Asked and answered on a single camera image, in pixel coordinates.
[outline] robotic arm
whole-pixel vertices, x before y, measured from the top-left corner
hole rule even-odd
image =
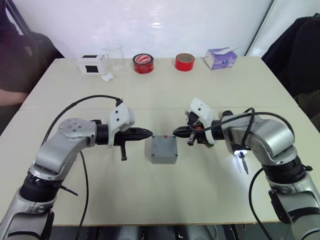
[[[254,115],[253,124],[244,139],[251,118],[248,113],[231,120],[241,114],[233,115],[231,111],[226,111],[222,119],[217,120],[213,111],[195,98],[186,114],[188,126],[178,127],[173,132],[175,136],[189,138],[187,143],[190,146],[195,140],[207,147],[213,146],[215,140],[225,140],[228,150],[232,154],[238,153],[242,161],[243,151],[249,148],[265,172],[271,188],[271,203],[279,220],[291,224],[296,240],[320,239],[319,192],[298,157],[294,134],[287,126]],[[209,126],[212,126],[210,130],[201,130]]]
[[[0,225],[0,240],[48,239],[54,220],[51,211],[58,190],[69,173],[78,153],[94,145],[121,147],[121,160],[127,160],[125,142],[139,141],[152,132],[138,127],[133,111],[124,103],[109,115],[108,124],[100,120],[70,118],[46,141],[35,156],[23,185],[17,190]]]

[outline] glass beaker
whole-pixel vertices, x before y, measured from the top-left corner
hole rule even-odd
[[[105,43],[103,51],[106,55],[107,69],[113,74],[125,68],[123,43],[119,40],[109,40]]]

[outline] tabletop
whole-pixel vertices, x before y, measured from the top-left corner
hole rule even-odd
[[[214,108],[218,114],[245,107]],[[170,135],[184,126],[185,107],[173,109],[135,109],[135,127],[147,128],[155,135]],[[320,189],[320,161],[317,160],[320,135],[298,107],[256,107],[285,117],[293,126],[296,148]],[[0,137],[0,182],[3,184],[0,219],[28,167],[51,121],[60,109],[21,109]],[[61,119],[71,117],[106,122],[110,109],[72,109]],[[85,225],[148,224],[226,224],[255,222],[248,203],[248,189],[261,167],[254,155],[246,155],[249,175],[241,161],[227,151],[223,140],[212,148],[177,139],[176,164],[151,163],[151,138],[126,144],[127,161],[121,161],[119,147],[95,146],[84,149],[89,178],[89,205]],[[77,225],[85,204],[85,177],[78,157],[64,183],[79,196],[58,192],[53,207],[55,225]],[[270,203],[266,177],[261,174],[253,187],[252,199],[261,221],[277,221]]]
[[[154,70],[136,73],[132,59],[125,69],[104,82],[84,75],[75,59],[56,59],[35,86],[21,109],[62,109],[89,95],[123,98],[133,109],[186,108],[194,97],[209,107],[297,106],[286,89],[259,57],[239,56],[231,68],[210,70],[204,59],[195,59],[191,71],[175,69],[173,58],[155,58]],[[92,99],[76,108],[112,109],[114,103]]]

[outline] gray plastic box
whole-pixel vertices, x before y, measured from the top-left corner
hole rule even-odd
[[[152,136],[151,162],[153,164],[175,164],[178,159],[176,136]]]

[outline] red tape roll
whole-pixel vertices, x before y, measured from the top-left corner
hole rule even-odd
[[[175,68],[180,71],[190,71],[195,62],[195,57],[189,53],[180,53],[175,57]]]
[[[133,68],[139,74],[150,73],[154,69],[154,57],[141,53],[133,57]]]

